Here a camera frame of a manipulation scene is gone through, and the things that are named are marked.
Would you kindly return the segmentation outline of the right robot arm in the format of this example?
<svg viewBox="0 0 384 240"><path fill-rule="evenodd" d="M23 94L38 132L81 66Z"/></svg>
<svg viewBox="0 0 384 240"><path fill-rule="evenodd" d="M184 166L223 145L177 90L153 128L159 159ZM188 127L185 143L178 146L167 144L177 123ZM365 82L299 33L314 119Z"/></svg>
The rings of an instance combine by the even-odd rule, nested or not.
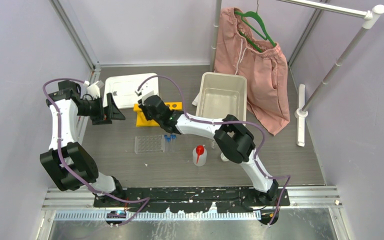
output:
<svg viewBox="0 0 384 240"><path fill-rule="evenodd" d="M157 95L140 99L138 106L147 120L155 121L167 133L214 140L223 155L248 175L261 204L268 206L277 200L279 184L261 162L254 135L246 127L248 122L231 114L213 119L189 115L170 109Z"/></svg>

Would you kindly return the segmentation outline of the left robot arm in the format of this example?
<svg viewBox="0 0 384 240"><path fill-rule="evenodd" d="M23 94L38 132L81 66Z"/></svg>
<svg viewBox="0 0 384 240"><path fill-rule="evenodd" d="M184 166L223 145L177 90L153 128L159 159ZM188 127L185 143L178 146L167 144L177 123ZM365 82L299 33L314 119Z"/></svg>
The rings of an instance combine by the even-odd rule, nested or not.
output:
<svg viewBox="0 0 384 240"><path fill-rule="evenodd" d="M121 206L126 200L120 182L113 176L100 173L93 157L81 146L78 131L79 117L88 117L93 125L123 121L111 93L101 96L102 81L90 83L74 78L53 80L58 90L42 91L52 115L52 137L48 151L39 160L60 191L75 191L82 187L95 194L98 200Z"/></svg>

